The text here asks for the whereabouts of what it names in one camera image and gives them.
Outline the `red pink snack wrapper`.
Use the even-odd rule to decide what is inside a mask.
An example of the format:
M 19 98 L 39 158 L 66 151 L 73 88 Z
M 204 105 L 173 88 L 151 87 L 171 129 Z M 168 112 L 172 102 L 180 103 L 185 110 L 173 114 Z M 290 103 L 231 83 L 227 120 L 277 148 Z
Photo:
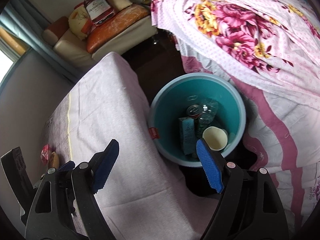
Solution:
M 50 145 L 49 144 L 44 145 L 40 154 L 40 158 L 43 165 L 48 164 L 51 154 L 52 154 L 52 148 L 50 147 Z

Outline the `white paper cup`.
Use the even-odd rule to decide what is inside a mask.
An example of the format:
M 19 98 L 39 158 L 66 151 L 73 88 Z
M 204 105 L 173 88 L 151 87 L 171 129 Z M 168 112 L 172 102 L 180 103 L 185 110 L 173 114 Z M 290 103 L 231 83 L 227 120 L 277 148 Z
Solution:
M 210 126 L 204 130 L 202 138 L 213 151 L 221 151 L 228 144 L 228 134 L 224 129 Z

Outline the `blue milk carton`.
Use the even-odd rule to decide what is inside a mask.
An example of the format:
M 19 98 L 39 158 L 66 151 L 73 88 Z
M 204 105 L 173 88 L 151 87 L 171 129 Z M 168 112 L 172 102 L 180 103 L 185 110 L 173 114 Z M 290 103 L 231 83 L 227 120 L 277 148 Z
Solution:
M 194 120 L 190 117 L 179 118 L 181 127 L 181 138 L 184 155 L 196 153 L 196 137 L 194 131 Z

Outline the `clear plastic water bottle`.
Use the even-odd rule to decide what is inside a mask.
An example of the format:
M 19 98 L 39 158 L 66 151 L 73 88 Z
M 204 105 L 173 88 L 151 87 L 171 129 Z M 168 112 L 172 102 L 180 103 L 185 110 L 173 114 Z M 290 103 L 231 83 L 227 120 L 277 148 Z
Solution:
M 219 103 L 213 99 L 203 99 L 200 103 L 200 115 L 198 118 L 197 136 L 200 138 L 206 128 L 213 122 Z

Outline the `brown coconut shell piece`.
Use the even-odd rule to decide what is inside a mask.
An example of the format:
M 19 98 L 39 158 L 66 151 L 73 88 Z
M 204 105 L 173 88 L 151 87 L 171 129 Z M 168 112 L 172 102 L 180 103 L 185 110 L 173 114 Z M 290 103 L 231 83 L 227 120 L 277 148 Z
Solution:
M 59 167 L 60 167 L 59 155 L 56 152 L 52 152 L 48 160 L 48 169 L 50 168 L 58 169 Z

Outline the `red cola can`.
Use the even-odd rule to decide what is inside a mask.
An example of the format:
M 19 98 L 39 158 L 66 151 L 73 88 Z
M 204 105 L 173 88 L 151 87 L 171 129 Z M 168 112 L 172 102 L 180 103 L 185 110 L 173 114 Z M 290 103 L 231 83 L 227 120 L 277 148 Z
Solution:
M 187 108 L 187 116 L 193 119 L 197 119 L 201 114 L 201 109 L 198 104 L 191 105 Z

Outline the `teal plastic trash bin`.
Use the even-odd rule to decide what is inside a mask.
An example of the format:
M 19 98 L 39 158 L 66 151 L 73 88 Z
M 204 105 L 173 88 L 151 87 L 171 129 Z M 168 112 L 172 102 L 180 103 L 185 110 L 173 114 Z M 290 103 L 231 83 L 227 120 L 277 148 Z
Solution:
M 166 159 L 186 167 L 200 167 L 195 144 L 209 126 L 223 129 L 229 156 L 242 139 L 246 126 L 244 102 L 233 85 L 213 74 L 182 75 L 155 96 L 148 119 L 157 150 Z

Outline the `orange seat cushion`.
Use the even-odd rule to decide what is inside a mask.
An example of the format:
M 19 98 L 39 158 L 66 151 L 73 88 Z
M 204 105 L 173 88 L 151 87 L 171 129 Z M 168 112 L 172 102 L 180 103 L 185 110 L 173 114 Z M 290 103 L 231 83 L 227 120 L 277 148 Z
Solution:
M 123 9 L 89 34 L 86 42 L 87 52 L 90 54 L 95 53 L 106 42 L 149 15 L 150 12 L 146 8 L 137 4 Z

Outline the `cream leather sofa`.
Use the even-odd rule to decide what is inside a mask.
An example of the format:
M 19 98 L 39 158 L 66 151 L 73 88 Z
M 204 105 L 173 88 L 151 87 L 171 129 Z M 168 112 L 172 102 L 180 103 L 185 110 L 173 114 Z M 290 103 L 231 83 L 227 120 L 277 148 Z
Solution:
M 65 16 L 49 25 L 42 32 L 42 38 L 59 57 L 84 72 L 108 53 L 114 51 L 122 55 L 156 34 L 150 12 L 141 5 L 132 4 L 94 29 L 84 40 L 71 32 Z

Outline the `cream cartoon pillow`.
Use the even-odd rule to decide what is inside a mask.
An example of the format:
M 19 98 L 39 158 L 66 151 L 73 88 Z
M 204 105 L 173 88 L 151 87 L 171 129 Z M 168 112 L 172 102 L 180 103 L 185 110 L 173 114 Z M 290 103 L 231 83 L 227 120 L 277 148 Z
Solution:
M 87 38 L 93 25 L 84 5 L 73 10 L 68 18 L 68 24 L 70 31 L 80 40 Z

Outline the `grey curtain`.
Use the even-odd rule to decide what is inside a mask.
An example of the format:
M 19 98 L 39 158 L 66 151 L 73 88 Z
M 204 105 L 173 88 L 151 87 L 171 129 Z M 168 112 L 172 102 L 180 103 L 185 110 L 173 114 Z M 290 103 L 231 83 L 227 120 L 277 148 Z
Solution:
M 49 25 L 49 21 L 28 0 L 9 0 L 1 12 L 1 27 L 29 45 L 57 73 L 77 83 L 83 76 L 82 72 L 57 55 L 42 37 Z

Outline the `red Hennessy gift bag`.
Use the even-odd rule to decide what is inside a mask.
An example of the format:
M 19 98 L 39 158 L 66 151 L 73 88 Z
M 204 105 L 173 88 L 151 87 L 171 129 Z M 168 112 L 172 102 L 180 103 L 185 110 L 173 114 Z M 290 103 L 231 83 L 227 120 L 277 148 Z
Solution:
M 116 14 L 115 8 L 108 0 L 84 0 L 84 7 L 96 27 L 102 25 Z

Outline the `beige small pillow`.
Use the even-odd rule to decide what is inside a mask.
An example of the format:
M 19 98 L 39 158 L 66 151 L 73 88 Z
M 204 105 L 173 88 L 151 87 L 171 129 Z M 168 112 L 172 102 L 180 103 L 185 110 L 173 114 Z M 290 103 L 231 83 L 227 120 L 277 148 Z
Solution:
M 107 0 L 116 11 L 122 11 L 123 9 L 131 6 L 133 3 L 130 0 Z

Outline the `pink floral quilt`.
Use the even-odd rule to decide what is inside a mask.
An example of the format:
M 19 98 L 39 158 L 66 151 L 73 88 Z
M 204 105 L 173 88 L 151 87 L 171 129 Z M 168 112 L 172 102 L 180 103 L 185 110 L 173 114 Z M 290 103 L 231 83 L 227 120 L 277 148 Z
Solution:
M 212 73 L 245 98 L 245 147 L 267 168 L 297 230 L 319 201 L 319 20 L 304 0 L 152 0 L 186 72 Z

